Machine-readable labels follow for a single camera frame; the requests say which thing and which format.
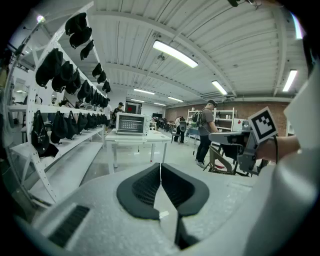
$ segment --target white ceiling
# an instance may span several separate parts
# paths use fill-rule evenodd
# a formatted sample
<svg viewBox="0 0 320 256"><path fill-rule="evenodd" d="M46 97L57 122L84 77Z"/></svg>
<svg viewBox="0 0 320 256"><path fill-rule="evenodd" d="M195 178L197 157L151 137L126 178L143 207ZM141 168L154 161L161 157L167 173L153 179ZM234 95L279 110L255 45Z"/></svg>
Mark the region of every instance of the white ceiling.
<svg viewBox="0 0 320 256"><path fill-rule="evenodd" d="M48 37L90 1L57 2L38 8L46 15ZM214 80L228 96L289 97L307 79L302 40L295 38L291 15L280 8L256 10L247 2L231 7L227 0L95 0L88 21L111 88L128 89L130 99L168 106L178 103L169 96L184 103L204 102L202 97L221 96ZM191 68L167 54L164 61L158 60L161 52L152 47L156 39L192 57L198 66ZM98 63L94 52L80 60L87 44L75 50L66 35L59 43L94 82L91 72ZM283 93L291 69L298 73L290 91Z"/></svg>

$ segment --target black pants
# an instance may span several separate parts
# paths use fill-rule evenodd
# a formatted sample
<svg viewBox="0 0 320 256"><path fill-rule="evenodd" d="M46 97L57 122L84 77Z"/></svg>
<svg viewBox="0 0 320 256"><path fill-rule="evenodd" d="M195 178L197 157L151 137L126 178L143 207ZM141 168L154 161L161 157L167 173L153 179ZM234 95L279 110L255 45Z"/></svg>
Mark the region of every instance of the black pants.
<svg viewBox="0 0 320 256"><path fill-rule="evenodd" d="M180 130L180 125L176 128L176 133L180 134L180 143L184 143L185 140L185 132ZM174 141L178 141L179 136L174 136Z"/></svg>
<svg viewBox="0 0 320 256"><path fill-rule="evenodd" d="M205 160L210 144L211 141L209 139L209 135L200 136L200 145L198 146L198 151L196 152L195 157L198 162L203 162Z"/></svg>

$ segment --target white toaster oven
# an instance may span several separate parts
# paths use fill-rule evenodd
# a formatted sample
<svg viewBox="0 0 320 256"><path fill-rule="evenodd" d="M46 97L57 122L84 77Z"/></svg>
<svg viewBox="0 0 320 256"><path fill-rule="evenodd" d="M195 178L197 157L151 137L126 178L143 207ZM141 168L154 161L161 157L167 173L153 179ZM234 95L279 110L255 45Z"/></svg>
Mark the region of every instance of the white toaster oven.
<svg viewBox="0 0 320 256"><path fill-rule="evenodd" d="M115 132L117 134L147 135L151 116L118 112L116 114Z"/></svg>

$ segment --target brick wall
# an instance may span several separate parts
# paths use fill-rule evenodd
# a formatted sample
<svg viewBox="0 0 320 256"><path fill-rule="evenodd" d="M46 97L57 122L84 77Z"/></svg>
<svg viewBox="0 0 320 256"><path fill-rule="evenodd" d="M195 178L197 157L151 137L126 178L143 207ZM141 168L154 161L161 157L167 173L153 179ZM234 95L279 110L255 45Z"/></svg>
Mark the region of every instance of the brick wall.
<svg viewBox="0 0 320 256"><path fill-rule="evenodd" d="M284 110L288 104L289 103L287 102L226 102L224 106L220 103L217 110L232 110L232 108L234 108L234 110L237 111L237 118L247 119L259 110L269 107L278 127L279 136L285 136L287 118L285 117ZM178 116L183 116L187 119L188 110L191 110L192 107L195 110L202 110L205 107L205 104L167 108L165 111L165 118L168 121L175 121Z"/></svg>

